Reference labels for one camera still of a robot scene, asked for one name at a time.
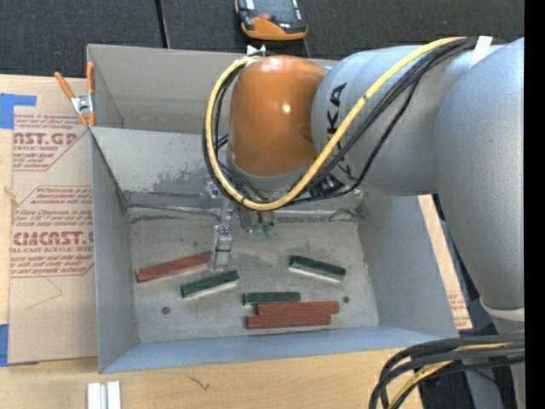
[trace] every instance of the cable bundle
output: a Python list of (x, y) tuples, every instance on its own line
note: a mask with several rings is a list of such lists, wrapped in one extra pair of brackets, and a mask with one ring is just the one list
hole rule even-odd
[[(478, 370), (510, 366), (525, 361), (524, 331), (483, 337), (460, 337), (422, 343), (399, 351), (384, 365), (370, 397), (369, 409), (396, 409), (423, 380)], [(415, 371), (389, 400), (387, 386), (398, 376)]]

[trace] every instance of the red wooden block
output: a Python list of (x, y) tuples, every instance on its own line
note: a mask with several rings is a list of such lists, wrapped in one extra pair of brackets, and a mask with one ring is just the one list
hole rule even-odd
[(331, 315), (325, 313), (252, 315), (247, 317), (246, 321), (246, 325), (249, 329), (328, 324), (331, 324)]
[(324, 313), (337, 314), (339, 302), (263, 303), (256, 306), (259, 315)]
[(159, 263), (158, 265), (152, 265), (151, 267), (141, 268), (136, 271), (136, 279), (139, 283), (147, 282), (148, 280), (155, 280), (161, 277), (170, 276), (180, 273), (189, 268), (195, 268), (199, 265), (207, 263), (212, 257), (211, 251), (200, 253), (198, 255), (182, 257), (174, 261)]

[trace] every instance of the yellow cable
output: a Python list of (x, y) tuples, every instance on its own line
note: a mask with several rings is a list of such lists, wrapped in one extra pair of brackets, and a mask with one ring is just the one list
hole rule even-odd
[(209, 104), (206, 110), (206, 117), (204, 120), (206, 150), (209, 155), (210, 165), (212, 167), (212, 170), (214, 171), (214, 174), (217, 180), (220, 182), (220, 184), (224, 187), (226, 192), (231, 197), (233, 197), (241, 205), (246, 206), (247, 208), (250, 208), (253, 210), (275, 210), (288, 204), (291, 200), (297, 197), (297, 195), (299, 195), (299, 193), (303, 190), (303, 188), (314, 178), (314, 176), (318, 173), (319, 168), (324, 164), (328, 156), (330, 156), (330, 154), (333, 152), (337, 143), (341, 140), (342, 136), (345, 134), (345, 132), (347, 131), (352, 121), (363, 109), (367, 101), (373, 95), (375, 95), (376, 92), (382, 86), (384, 86), (384, 84), (388, 80), (390, 80), (393, 76), (395, 76), (406, 65), (418, 59), (422, 55), (426, 54), (428, 51), (436, 49), (442, 45), (451, 43), (461, 38), (463, 37), (448, 37), (448, 38), (439, 39), (437, 41), (433, 41), (432, 43), (423, 45), (419, 49), (413, 51), (412, 53), (409, 53), (407, 56), (405, 56), (405, 58), (401, 59), (399, 62), (394, 64), (389, 70), (387, 70), (384, 74), (382, 74), (382, 76), (380, 76), (369, 87), (369, 89), (367, 89), (365, 94), (356, 102), (356, 104), (352, 107), (352, 109), (347, 114), (347, 116), (342, 120), (335, 134), (333, 134), (331, 139), (325, 145), (322, 152), (316, 157), (313, 164), (308, 168), (307, 173), (296, 183), (296, 185), (291, 189), (291, 191), (286, 193), (283, 197), (269, 203), (256, 203), (256, 202), (247, 200), (241, 193), (237, 191), (235, 187), (231, 185), (231, 183), (223, 175), (223, 172), (221, 171), (221, 168), (218, 165), (218, 160), (215, 156), (214, 143), (212, 141), (212, 113), (214, 111), (215, 99), (218, 95), (221, 85), (224, 83), (227, 77), (229, 77), (238, 68), (246, 65), (252, 60), (259, 59), (259, 58), (256, 56), (253, 56), (253, 57), (244, 57), (244, 58), (241, 58), (240, 60), (236, 60), (235, 62), (233, 62), (233, 64), (229, 68), (227, 68), (224, 71), (224, 73), (220, 76), (220, 79), (217, 81), (214, 89), (212, 90), (212, 94), (210, 95)]

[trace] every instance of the orange device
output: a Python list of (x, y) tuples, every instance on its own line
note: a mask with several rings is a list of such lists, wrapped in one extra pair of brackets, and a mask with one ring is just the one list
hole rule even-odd
[(243, 32), (264, 41), (302, 39), (308, 30), (299, 0), (235, 0)]

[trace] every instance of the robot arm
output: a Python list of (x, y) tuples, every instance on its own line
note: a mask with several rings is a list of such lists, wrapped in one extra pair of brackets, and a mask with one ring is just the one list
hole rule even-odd
[[(240, 72), (227, 170), (214, 165), (222, 141), (212, 136), (217, 99), (210, 99), (210, 171), (251, 210), (355, 189), (437, 194), (496, 328), (524, 329), (525, 42), (492, 45), (474, 63), (476, 43), (447, 38), (365, 51), (327, 73), (300, 58), (245, 58), (226, 77)], [(236, 178), (251, 187), (233, 185)], [(513, 378), (524, 407), (524, 366)]]

